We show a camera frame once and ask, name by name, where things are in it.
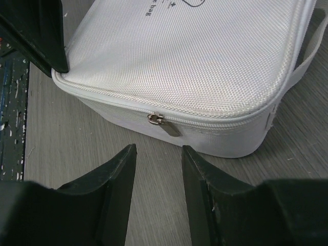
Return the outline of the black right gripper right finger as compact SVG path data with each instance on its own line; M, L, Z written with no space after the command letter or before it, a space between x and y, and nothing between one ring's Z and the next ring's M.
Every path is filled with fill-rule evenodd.
M182 148L192 245L327 245L327 180L245 183Z

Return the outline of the grey medicine kit case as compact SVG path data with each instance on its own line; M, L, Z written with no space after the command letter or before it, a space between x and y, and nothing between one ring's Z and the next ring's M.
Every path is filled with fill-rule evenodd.
M324 35L327 1L95 1L66 46L63 91L109 122L224 158L253 153Z

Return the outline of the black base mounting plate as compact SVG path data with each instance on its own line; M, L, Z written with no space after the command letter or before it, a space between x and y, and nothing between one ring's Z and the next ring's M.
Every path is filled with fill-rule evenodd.
M25 169L30 62L1 38L1 181L22 181Z

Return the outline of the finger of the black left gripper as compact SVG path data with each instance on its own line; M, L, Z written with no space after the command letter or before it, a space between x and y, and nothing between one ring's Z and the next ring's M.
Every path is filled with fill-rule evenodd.
M1 1L1 38L48 77L69 71L60 0Z

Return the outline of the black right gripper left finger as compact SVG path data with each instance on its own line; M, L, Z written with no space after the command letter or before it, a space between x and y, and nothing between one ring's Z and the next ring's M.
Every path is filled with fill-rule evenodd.
M136 145L58 189L1 182L1 245L124 245Z

